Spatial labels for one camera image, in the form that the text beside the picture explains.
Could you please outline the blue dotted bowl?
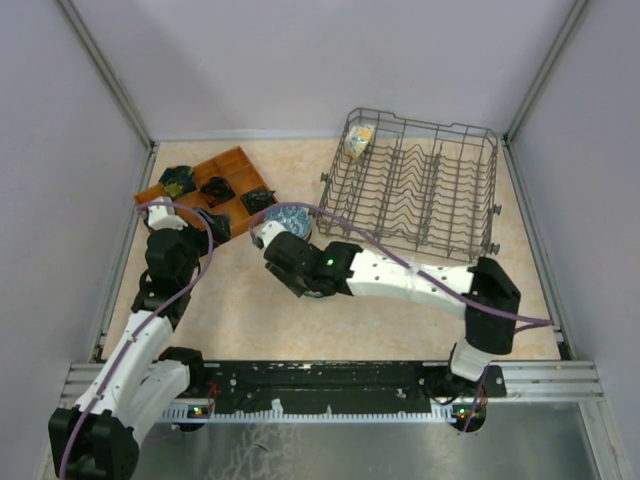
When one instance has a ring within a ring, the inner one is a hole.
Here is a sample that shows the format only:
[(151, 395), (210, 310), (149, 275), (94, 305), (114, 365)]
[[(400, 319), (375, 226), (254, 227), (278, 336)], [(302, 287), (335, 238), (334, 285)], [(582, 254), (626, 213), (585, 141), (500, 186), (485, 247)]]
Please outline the blue dotted bowl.
[(270, 210), (264, 221), (276, 221), (294, 235), (308, 240), (312, 234), (312, 217), (306, 208), (287, 206)]

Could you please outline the orange patterned bowl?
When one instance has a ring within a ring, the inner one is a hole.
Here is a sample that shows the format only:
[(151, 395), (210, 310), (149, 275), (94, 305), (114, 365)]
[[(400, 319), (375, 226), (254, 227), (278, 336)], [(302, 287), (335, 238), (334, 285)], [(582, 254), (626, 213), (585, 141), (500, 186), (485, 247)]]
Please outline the orange patterned bowl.
[(306, 291), (303, 293), (303, 296), (311, 299), (323, 299), (323, 298), (331, 297), (332, 295), (327, 295), (327, 294), (323, 294), (322, 292), (316, 292), (316, 291)]

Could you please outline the yellow blue patterned bowl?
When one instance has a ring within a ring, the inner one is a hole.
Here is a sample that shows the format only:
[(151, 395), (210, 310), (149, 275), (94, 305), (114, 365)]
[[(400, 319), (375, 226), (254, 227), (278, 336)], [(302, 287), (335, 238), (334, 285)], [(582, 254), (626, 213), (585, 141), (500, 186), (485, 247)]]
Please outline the yellow blue patterned bowl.
[(371, 142), (376, 127), (372, 124), (354, 125), (345, 138), (344, 150), (351, 159), (358, 159)]

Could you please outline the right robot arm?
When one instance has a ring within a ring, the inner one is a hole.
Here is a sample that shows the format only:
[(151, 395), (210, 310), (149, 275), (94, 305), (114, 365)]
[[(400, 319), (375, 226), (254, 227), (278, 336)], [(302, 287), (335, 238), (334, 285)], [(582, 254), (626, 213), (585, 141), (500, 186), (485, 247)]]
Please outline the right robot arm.
[(474, 265), (402, 266), (389, 254), (354, 243), (331, 242), (320, 249), (276, 222), (257, 235), (267, 270), (294, 295), (381, 297), (405, 300), (447, 312), (464, 321), (454, 345), (446, 380), (461, 396), (482, 383), (488, 364), (512, 352), (521, 293), (493, 259)]

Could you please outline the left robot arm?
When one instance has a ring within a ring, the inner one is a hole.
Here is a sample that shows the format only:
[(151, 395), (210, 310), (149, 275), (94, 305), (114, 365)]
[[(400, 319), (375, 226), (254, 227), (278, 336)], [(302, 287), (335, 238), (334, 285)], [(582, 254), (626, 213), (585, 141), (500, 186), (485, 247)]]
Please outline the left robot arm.
[(138, 292), (126, 327), (101, 371), (71, 408), (48, 422), (60, 479), (129, 479), (153, 425), (180, 394), (208, 384), (200, 351), (168, 347), (219, 243), (212, 215), (167, 198), (143, 203), (149, 229)]

